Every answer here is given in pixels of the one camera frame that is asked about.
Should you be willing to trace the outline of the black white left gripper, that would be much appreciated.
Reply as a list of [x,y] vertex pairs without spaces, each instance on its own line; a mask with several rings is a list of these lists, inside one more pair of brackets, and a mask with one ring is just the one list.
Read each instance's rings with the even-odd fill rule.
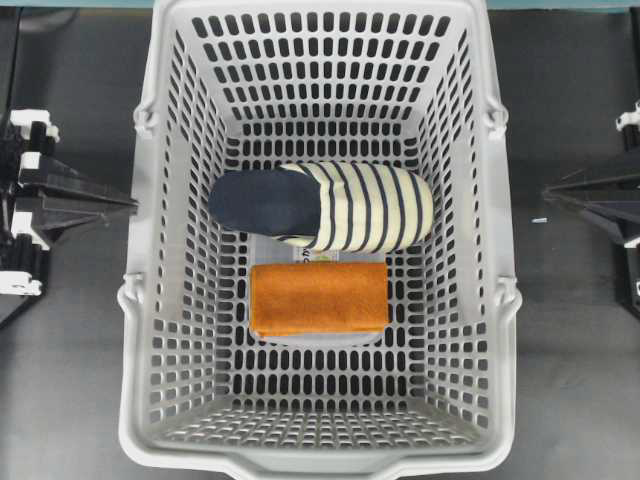
[[[82,225],[107,225],[137,212],[138,203],[124,192],[44,155],[54,152],[59,140],[47,110],[11,110],[1,120],[3,326],[46,293],[51,245],[44,236]],[[47,196],[37,187],[79,198]]]

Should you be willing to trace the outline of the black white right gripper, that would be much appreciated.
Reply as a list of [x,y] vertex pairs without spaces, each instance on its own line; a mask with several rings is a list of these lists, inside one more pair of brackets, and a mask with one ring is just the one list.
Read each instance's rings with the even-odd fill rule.
[[[639,150],[639,101],[616,119],[625,153]],[[567,177],[543,190],[546,201],[562,205],[607,232],[626,251],[630,305],[639,305],[639,175]]]

